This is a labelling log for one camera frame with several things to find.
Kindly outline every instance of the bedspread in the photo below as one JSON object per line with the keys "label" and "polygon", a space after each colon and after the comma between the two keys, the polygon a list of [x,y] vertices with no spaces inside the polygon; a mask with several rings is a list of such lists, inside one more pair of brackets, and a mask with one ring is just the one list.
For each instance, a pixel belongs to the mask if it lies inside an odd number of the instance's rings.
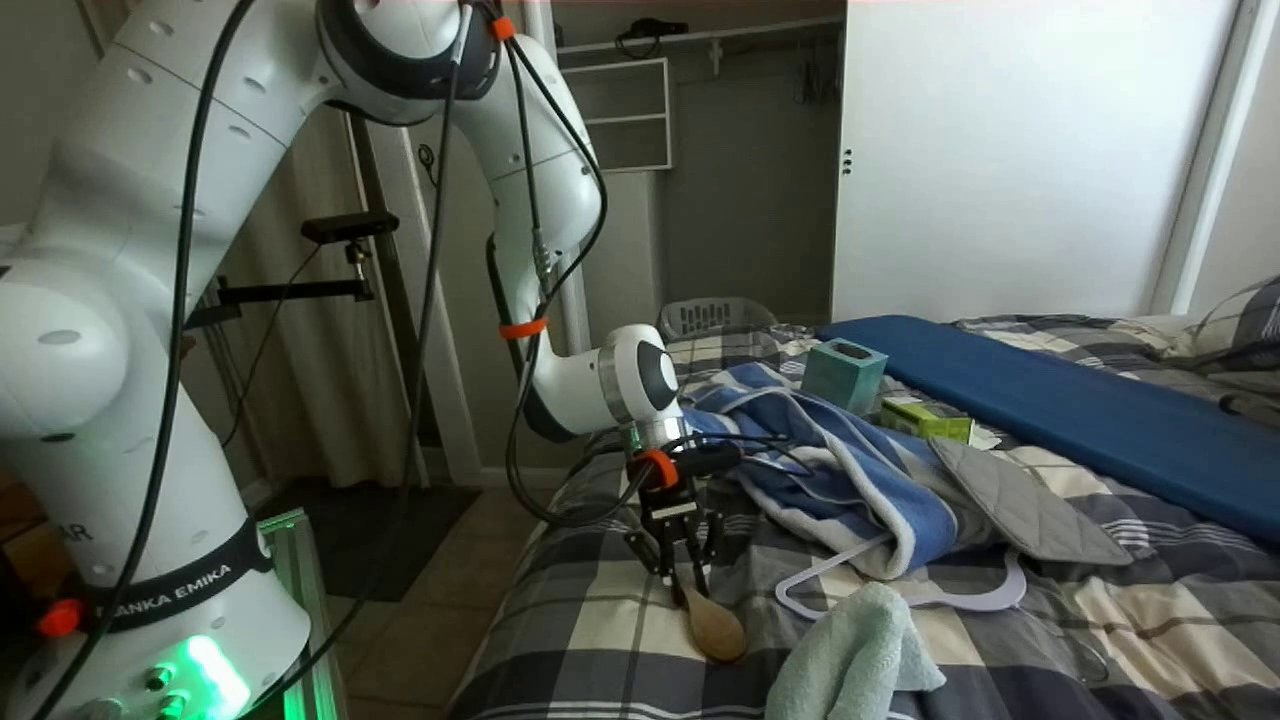
{"label": "bedspread", "polygon": [[[1110,367],[1118,356],[1130,375],[1164,375],[1141,345],[1114,338],[1102,322],[1071,319],[1066,330],[1052,330],[989,319],[984,328],[1040,352]],[[1280,559],[1271,551],[1042,446],[1017,440],[995,446],[1031,468],[1137,563],[1023,559],[1028,597],[1017,610],[917,606],[917,631],[947,683],[897,695],[901,717],[1280,717]],[[605,455],[564,487],[559,503],[618,487],[618,458]],[[773,598],[773,588],[821,563],[828,546],[763,519],[732,477],[709,479],[702,503],[722,513],[709,582],[747,629],[743,658],[697,656],[670,593],[624,544],[630,517],[618,513],[533,536],[453,717],[763,717],[768,683],[808,629]],[[933,582],[955,593],[993,588],[998,574],[998,546],[929,566]],[[858,582],[854,571],[833,571],[799,597],[823,606]]]}

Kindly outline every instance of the carpet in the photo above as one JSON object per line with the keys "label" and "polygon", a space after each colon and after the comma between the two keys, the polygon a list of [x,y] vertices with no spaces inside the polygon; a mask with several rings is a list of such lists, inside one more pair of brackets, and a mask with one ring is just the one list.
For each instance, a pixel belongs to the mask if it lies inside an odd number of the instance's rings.
{"label": "carpet", "polygon": [[399,487],[356,485],[289,485],[262,517],[304,506],[316,531],[318,571],[327,597],[360,597],[394,605],[427,566],[439,539],[470,506],[466,487]]}

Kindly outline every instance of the green light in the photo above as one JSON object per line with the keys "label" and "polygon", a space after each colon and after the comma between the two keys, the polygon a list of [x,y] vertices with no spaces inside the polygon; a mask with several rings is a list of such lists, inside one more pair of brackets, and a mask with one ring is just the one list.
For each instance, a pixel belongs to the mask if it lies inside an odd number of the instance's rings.
{"label": "green light", "polygon": [[234,671],[234,664],[225,656],[225,649],[206,637],[186,638],[186,656],[205,683],[210,686],[210,708],[205,708],[206,720],[230,720],[249,704],[249,683]]}

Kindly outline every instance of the towel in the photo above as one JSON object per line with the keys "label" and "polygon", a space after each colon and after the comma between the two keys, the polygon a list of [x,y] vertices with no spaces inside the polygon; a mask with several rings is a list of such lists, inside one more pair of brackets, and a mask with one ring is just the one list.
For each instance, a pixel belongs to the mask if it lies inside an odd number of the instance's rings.
{"label": "towel", "polygon": [[885,720],[890,690],[944,683],[903,597],[869,582],[804,631],[768,686],[763,720]]}
{"label": "towel", "polygon": [[743,491],[796,536],[853,555],[864,574],[897,579],[959,544],[955,513],[903,462],[890,430],[796,394],[763,362],[734,362],[686,400],[697,435],[757,445],[743,455]]}

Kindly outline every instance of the green object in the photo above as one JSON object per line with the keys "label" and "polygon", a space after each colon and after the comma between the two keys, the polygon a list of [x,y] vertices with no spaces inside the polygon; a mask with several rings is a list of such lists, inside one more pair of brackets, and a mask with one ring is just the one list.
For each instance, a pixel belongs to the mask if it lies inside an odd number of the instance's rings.
{"label": "green object", "polygon": [[184,720],[184,717],[186,717],[186,704],[193,704],[186,695],[170,690],[170,695],[161,699],[161,710],[157,710],[157,717],[161,717],[161,720]]}
{"label": "green object", "polygon": [[157,668],[149,668],[149,677],[144,677],[149,690],[164,690],[170,681],[177,681],[177,668],[170,668],[170,664],[157,664]]}
{"label": "green object", "polygon": [[763,717],[889,717],[897,690],[937,690],[947,677],[917,637],[897,588],[864,582],[813,624],[774,671]]}
{"label": "green object", "polygon": [[833,400],[854,417],[875,412],[889,356],[853,338],[813,345],[804,356],[804,394]]}
{"label": "green object", "polygon": [[186,658],[206,686],[206,717],[241,717],[249,708],[249,681],[206,637],[186,638]]}
{"label": "green object", "polygon": [[917,394],[885,394],[881,423],[929,440],[959,440],[968,445],[970,419],[944,402],[922,402]]}

